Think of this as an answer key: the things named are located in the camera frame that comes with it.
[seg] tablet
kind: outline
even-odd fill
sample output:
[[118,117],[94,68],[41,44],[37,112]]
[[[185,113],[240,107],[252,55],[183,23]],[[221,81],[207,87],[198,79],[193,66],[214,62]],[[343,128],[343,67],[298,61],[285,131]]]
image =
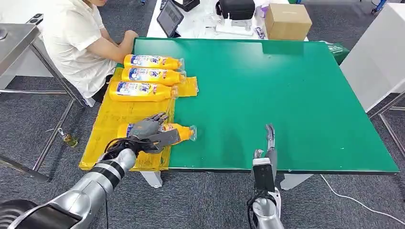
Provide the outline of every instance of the tablet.
[[174,5],[171,0],[168,0],[158,16],[158,23],[162,27],[167,37],[171,38],[174,37],[177,26],[180,24],[183,18],[184,15],[180,12],[176,5]]

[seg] yellow mat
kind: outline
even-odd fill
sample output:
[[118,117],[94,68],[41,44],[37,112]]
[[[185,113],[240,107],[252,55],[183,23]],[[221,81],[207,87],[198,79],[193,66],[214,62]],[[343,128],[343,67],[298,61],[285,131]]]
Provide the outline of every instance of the yellow mat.
[[[122,68],[116,68],[111,80],[119,81],[122,70]],[[166,112],[169,115],[168,122],[173,122],[174,100],[170,99],[162,102],[116,102],[112,101],[108,93],[106,93],[79,167],[83,170],[90,170],[94,166],[98,158],[104,153],[108,142],[117,137],[117,129],[120,124],[136,123],[159,112]],[[141,151],[135,166],[130,171],[167,169],[169,167],[170,148],[171,146],[165,147],[159,154],[145,154]]]

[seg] white shirt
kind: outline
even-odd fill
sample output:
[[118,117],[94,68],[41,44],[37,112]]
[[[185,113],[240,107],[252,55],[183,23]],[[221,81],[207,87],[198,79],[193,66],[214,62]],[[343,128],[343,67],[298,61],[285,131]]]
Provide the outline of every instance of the white shirt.
[[86,48],[101,38],[100,12],[82,0],[52,0],[44,14],[43,42],[52,61],[85,97],[93,96],[114,73],[116,63]]

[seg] bottle label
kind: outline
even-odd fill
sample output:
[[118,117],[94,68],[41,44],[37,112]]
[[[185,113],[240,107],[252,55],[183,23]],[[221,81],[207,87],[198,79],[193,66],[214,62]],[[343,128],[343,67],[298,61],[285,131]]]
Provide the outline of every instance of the bottle label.
[[170,130],[174,130],[176,129],[172,124],[166,124],[166,125],[161,125],[159,128],[160,132],[167,132]]
[[150,92],[156,93],[156,84],[152,83],[128,83],[119,82],[117,87],[117,94],[131,95],[131,96],[143,96],[148,95]]
[[140,67],[151,67],[156,65],[164,66],[166,59],[166,57],[162,56],[133,55],[131,57],[131,65]]
[[133,124],[129,124],[127,127],[127,137],[129,137],[129,133],[131,132],[132,128],[134,128]]
[[148,81],[151,78],[159,79],[160,77],[166,79],[167,70],[164,69],[148,69],[148,68],[131,68],[129,70],[130,80]]

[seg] green bag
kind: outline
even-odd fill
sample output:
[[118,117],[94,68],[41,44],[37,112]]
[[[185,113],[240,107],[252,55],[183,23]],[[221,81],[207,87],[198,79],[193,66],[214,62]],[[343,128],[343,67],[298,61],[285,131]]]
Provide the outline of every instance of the green bag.
[[333,57],[335,58],[336,62],[340,65],[344,58],[346,58],[346,56],[349,54],[349,50],[346,49],[345,47],[343,47],[343,45],[341,45],[340,43],[328,43],[325,42],[326,45],[329,48],[329,51],[332,53]]

